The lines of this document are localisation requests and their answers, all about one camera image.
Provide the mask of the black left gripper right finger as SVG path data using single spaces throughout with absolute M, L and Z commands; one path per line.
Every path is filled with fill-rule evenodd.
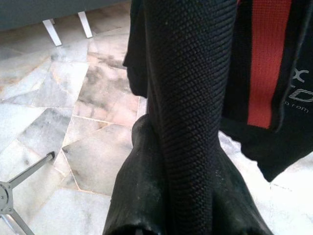
M 220 146 L 213 163 L 212 235 L 274 235 L 241 173 Z

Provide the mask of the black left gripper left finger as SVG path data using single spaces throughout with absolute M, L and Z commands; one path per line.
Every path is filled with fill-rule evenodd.
M 167 235 L 167 182 L 157 135 L 143 115 L 115 179 L 103 235 Z

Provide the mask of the black jersey with red collar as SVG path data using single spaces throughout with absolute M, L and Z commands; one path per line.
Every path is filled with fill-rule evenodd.
M 124 65 L 160 138 L 176 235 L 212 235 L 223 115 L 276 129 L 272 99 L 297 0 L 132 0 Z

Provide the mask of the silver metal clothes rack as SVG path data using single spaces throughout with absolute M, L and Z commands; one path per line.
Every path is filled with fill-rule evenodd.
M 13 189 L 26 180 L 29 176 L 38 171 L 48 162 L 55 161 L 55 152 L 49 152 L 45 157 L 34 163 L 26 170 L 10 179 L 8 182 L 0 181 L 0 217 L 15 233 L 13 221 L 18 225 L 25 235 L 35 235 L 29 226 L 24 222 L 20 215 L 14 209 Z

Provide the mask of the black TV console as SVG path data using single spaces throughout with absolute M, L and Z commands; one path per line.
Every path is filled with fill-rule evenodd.
M 129 0 L 0 0 L 0 32 L 43 23 L 56 46 L 62 44 L 54 19 L 77 14 L 87 38 L 92 37 L 86 12 Z

